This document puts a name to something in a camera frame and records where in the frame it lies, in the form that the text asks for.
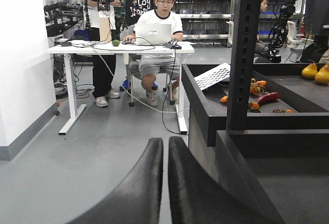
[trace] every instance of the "white chair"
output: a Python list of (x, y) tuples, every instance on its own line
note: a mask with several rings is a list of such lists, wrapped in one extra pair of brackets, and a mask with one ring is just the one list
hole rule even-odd
[[(131, 94), (131, 102), (129, 103), (129, 107), (133, 107), (134, 106), (134, 98), (133, 98), (133, 90), (134, 90), (134, 81), (133, 81), (133, 76), (136, 77), (137, 79), (141, 79), (140, 77), (140, 72), (139, 72), (139, 62), (140, 61), (136, 61), (136, 59), (132, 60), (131, 56), (130, 56), (130, 62), (127, 68), (127, 72), (128, 72), (128, 80), (130, 81), (130, 94)], [(167, 87), (169, 87), (169, 100), (170, 100), (170, 104), (173, 105), (175, 104), (175, 101), (173, 101), (173, 91), (172, 91), (172, 81), (169, 81), (170, 76), (168, 76), (168, 74), (166, 73), (166, 82), (165, 82), (165, 87), (162, 89), (163, 92), (166, 92), (168, 90)]]
[(296, 23), (293, 21), (288, 21), (287, 22), (287, 27), (288, 27), (288, 35), (287, 39), (290, 42), (289, 45), (287, 46), (290, 48), (290, 54), (286, 58), (284, 62), (287, 62), (288, 60), (291, 59), (291, 56), (293, 54), (296, 54), (295, 61), (290, 60), (291, 62), (297, 62), (299, 58), (301, 57), (304, 46), (308, 46), (313, 42), (313, 40), (307, 40), (305, 38), (302, 38), (300, 40), (297, 39), (297, 33), (296, 33)]
[(228, 38), (227, 38), (227, 46), (231, 47), (233, 45), (233, 28), (234, 22), (233, 21), (226, 21), (228, 24)]

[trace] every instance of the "laptop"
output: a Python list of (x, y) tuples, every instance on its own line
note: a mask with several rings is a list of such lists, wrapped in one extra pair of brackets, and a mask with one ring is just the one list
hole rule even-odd
[(170, 24), (136, 24), (136, 45), (162, 45), (171, 40)]

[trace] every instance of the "white wall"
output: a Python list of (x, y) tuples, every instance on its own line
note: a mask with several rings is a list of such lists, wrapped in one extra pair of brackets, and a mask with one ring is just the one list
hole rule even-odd
[(9, 146), (56, 102), (43, 0), (7, 1), (0, 16), (0, 146)]

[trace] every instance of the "white cable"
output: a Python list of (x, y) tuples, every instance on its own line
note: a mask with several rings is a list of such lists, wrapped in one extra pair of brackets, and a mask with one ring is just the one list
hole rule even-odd
[[(114, 78), (114, 74), (112, 73), (112, 71), (111, 71), (111, 69), (109, 68), (109, 66), (107, 65), (107, 63), (105, 62), (105, 60), (103, 59), (103, 57), (92, 47), (92, 46), (89, 46), (90, 48), (92, 48), (93, 49), (93, 51), (96, 53), (96, 54), (98, 54), (98, 56), (102, 59), (102, 61), (104, 62), (104, 64), (105, 64), (105, 66), (107, 67), (107, 69), (109, 70), (109, 72), (111, 73), (111, 75), (113, 76), (113, 78)], [(176, 111), (176, 112), (170, 112), (170, 111), (160, 111), (160, 110), (158, 110), (158, 109), (156, 109), (156, 108), (154, 108), (154, 107), (151, 107), (151, 106), (149, 106), (149, 105), (147, 105), (146, 103), (144, 103), (144, 102), (142, 102), (141, 100), (139, 100), (137, 97), (135, 97), (135, 96), (133, 96), (132, 94), (130, 94), (129, 92), (128, 92), (128, 90), (126, 90), (124, 87), (122, 87), (123, 89), (124, 89), (124, 91), (126, 92), (126, 93), (128, 93), (128, 95), (129, 96), (131, 96), (132, 98), (134, 98), (136, 101), (138, 101), (138, 102), (140, 102), (141, 104), (143, 104), (144, 106), (146, 106), (146, 107), (148, 107), (148, 108), (150, 108), (150, 109), (153, 109), (153, 110), (155, 110), (155, 111), (157, 111), (157, 112), (159, 112), (159, 113), (167, 113), (167, 114), (177, 114), (177, 113), (179, 113), (179, 112), (183, 112), (183, 111), (185, 111), (185, 110), (189, 110), (189, 108), (185, 108), (185, 109), (183, 109), (183, 110), (180, 110), (180, 111)]]

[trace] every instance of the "glasses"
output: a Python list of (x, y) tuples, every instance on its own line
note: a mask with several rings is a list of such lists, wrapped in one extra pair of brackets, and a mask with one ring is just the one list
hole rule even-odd
[(161, 5), (164, 5), (166, 3), (168, 6), (171, 6), (174, 4), (174, 1), (158, 0), (158, 2), (160, 2)]

